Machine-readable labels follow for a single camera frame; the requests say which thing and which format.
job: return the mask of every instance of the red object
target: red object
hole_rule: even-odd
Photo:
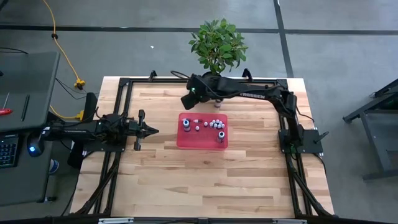
[[[12,110],[10,110],[10,109],[1,109],[0,110],[0,116],[1,115],[11,114],[11,113],[12,113]]]
[[[191,130],[184,131],[182,119],[190,120]],[[194,123],[193,120],[201,119],[202,123]],[[210,127],[212,120],[220,120],[225,124],[224,129]],[[218,133],[223,131],[225,137],[223,142],[218,142]],[[181,149],[204,149],[204,150],[224,150],[228,147],[228,117],[225,114],[206,114],[206,113],[180,113],[178,116],[177,147]]]

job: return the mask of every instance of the potted plant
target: potted plant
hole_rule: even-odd
[[[241,60],[246,61],[246,49],[241,33],[236,32],[236,26],[228,24],[226,19],[213,20],[205,22],[200,26],[197,33],[191,34],[193,40],[189,42],[192,45],[191,52],[199,55],[199,63],[203,68],[210,68],[214,75],[220,75],[226,65],[229,65],[229,72],[236,65],[239,67]]]

